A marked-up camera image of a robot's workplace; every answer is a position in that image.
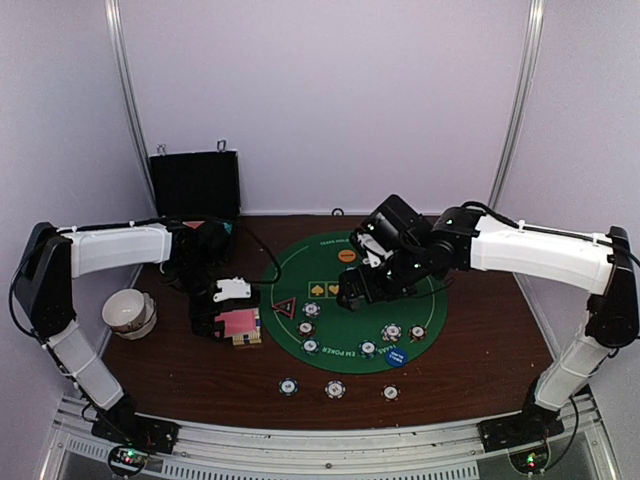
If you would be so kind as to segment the red-backed card deck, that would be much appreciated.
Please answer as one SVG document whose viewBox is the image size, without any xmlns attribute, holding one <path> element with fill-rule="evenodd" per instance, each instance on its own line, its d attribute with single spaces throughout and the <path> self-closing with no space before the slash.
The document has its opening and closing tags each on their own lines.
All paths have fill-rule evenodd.
<svg viewBox="0 0 640 480">
<path fill-rule="evenodd" d="M 221 338 L 249 335 L 259 328 L 259 310 L 252 308 L 222 312 L 215 317 L 215 325 L 223 326 Z"/>
</svg>

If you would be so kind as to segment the orange dealer button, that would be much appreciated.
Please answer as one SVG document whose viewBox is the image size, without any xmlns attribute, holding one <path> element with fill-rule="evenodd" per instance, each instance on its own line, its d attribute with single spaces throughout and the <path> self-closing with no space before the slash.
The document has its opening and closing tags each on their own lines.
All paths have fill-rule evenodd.
<svg viewBox="0 0 640 480">
<path fill-rule="evenodd" d="M 356 260 L 357 254 L 353 250 L 344 249 L 338 253 L 338 258 L 343 263 L 351 263 Z"/>
</svg>

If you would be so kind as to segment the green chip mat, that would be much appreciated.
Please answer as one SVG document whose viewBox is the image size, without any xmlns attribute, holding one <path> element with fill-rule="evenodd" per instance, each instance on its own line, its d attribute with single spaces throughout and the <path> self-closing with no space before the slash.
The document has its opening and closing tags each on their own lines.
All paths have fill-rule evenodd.
<svg viewBox="0 0 640 480">
<path fill-rule="evenodd" d="M 307 338 L 302 342 L 301 348 L 307 355 L 316 355 L 321 351 L 321 343 L 315 338 Z"/>
<path fill-rule="evenodd" d="M 358 353 L 362 358 L 371 359 L 377 354 L 377 346 L 374 341 L 364 340 L 358 345 Z"/>
</svg>

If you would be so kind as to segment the blue small blind button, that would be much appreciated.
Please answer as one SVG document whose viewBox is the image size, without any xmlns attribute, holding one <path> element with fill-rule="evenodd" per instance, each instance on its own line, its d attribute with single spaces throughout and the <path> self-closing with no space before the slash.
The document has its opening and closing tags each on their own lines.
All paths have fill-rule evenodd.
<svg viewBox="0 0 640 480">
<path fill-rule="evenodd" d="M 401 348 L 391 348 L 385 353 L 385 361 L 391 368 L 402 368 L 409 361 L 408 352 Z"/>
</svg>

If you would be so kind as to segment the green chip stack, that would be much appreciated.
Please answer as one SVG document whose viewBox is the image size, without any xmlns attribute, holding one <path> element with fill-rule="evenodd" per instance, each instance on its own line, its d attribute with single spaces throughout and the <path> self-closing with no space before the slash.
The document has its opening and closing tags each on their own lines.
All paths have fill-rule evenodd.
<svg viewBox="0 0 640 480">
<path fill-rule="evenodd" d="M 293 378 L 284 378 L 279 382 L 278 389 L 284 396 L 293 396 L 299 391 L 299 383 Z"/>
</svg>

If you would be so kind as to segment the red black chip stack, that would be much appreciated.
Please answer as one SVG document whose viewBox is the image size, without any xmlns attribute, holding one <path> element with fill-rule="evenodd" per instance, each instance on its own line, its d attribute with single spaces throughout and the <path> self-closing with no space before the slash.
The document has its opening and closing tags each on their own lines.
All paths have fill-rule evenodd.
<svg viewBox="0 0 640 480">
<path fill-rule="evenodd" d="M 394 402 L 399 399 L 401 394 L 400 388 L 395 384 L 386 384 L 381 389 L 381 397 L 386 402 Z"/>
</svg>

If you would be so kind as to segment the blue white chip stack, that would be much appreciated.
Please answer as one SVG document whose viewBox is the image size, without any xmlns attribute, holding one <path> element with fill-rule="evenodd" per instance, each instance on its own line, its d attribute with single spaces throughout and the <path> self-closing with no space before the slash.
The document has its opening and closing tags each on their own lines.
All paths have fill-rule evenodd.
<svg viewBox="0 0 640 480">
<path fill-rule="evenodd" d="M 326 384 L 324 391 L 329 399 L 341 399 L 346 393 L 346 386 L 340 380 L 331 380 Z"/>
</svg>

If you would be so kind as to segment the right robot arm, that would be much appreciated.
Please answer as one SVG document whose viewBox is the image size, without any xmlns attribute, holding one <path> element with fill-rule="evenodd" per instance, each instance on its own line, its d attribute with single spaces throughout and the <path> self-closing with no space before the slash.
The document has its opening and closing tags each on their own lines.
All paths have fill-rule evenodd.
<svg viewBox="0 0 640 480">
<path fill-rule="evenodd" d="M 451 270 L 504 271 L 588 292 L 588 319 L 559 359 L 530 387 L 520 413 L 484 424 L 487 434 L 530 442 L 546 433 L 560 409 L 605 358 L 639 337 L 635 267 L 627 232 L 578 233 L 513 221 L 467 201 L 436 222 L 400 196 L 387 197 L 350 235 L 363 263 L 339 276 L 339 306 L 354 311 L 409 297 L 416 284 Z"/>
</svg>

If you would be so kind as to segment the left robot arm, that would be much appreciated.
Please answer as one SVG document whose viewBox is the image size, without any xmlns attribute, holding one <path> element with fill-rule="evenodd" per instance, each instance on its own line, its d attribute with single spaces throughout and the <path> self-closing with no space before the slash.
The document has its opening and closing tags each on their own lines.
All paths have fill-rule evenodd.
<svg viewBox="0 0 640 480">
<path fill-rule="evenodd" d="M 144 433 L 133 398 L 103 362 L 78 318 L 76 288 L 85 278 L 106 279 L 157 265 L 171 288 L 186 296 L 195 334 L 221 339 L 224 306 L 250 302 L 258 289 L 241 277 L 217 278 L 229 233 L 206 216 L 164 216 L 113 224 L 57 227 L 36 224 L 8 290 L 10 311 L 22 310 L 35 339 L 95 408 L 98 421 L 123 444 Z"/>
</svg>

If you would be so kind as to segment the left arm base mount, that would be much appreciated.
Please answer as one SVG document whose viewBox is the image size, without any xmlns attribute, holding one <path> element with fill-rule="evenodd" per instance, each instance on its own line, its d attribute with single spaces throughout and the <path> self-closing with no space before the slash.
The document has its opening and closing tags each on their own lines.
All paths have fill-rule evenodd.
<svg viewBox="0 0 640 480">
<path fill-rule="evenodd" d="M 136 415 L 132 427 L 112 426 L 99 419 L 91 434 L 113 443 L 125 444 L 149 453 L 171 454 L 178 440 L 180 427 L 177 423 Z"/>
</svg>

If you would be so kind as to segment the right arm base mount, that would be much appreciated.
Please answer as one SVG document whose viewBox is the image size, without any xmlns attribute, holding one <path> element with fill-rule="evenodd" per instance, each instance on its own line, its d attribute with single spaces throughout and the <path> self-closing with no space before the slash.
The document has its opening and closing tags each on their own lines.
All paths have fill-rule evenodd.
<svg viewBox="0 0 640 480">
<path fill-rule="evenodd" d="M 565 431 L 560 420 L 545 424 L 540 419 L 526 420 L 519 414 L 484 420 L 477 427 L 486 453 L 542 442 Z"/>
</svg>

